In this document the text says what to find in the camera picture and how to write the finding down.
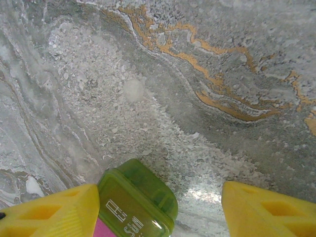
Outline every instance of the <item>white crystalline patch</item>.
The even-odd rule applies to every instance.
[[[143,85],[138,80],[127,81],[124,85],[124,94],[130,102],[140,101],[144,95]]]
[[[38,194],[40,197],[44,196],[44,193],[40,189],[40,185],[32,176],[29,176],[28,180],[26,181],[26,191],[30,194]]]

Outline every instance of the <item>white spot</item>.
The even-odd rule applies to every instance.
[[[44,193],[40,189],[40,185],[32,176],[29,176],[28,180],[26,181],[26,191],[30,194],[38,194],[40,197],[44,196]]]

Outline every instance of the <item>green lid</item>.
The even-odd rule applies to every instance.
[[[136,159],[106,172],[98,184],[99,218],[118,237],[169,237],[178,214],[167,185]]]

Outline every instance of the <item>gray marble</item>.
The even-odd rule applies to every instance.
[[[316,201],[313,1],[0,1],[0,207],[139,158],[172,236],[229,236],[225,180]]]

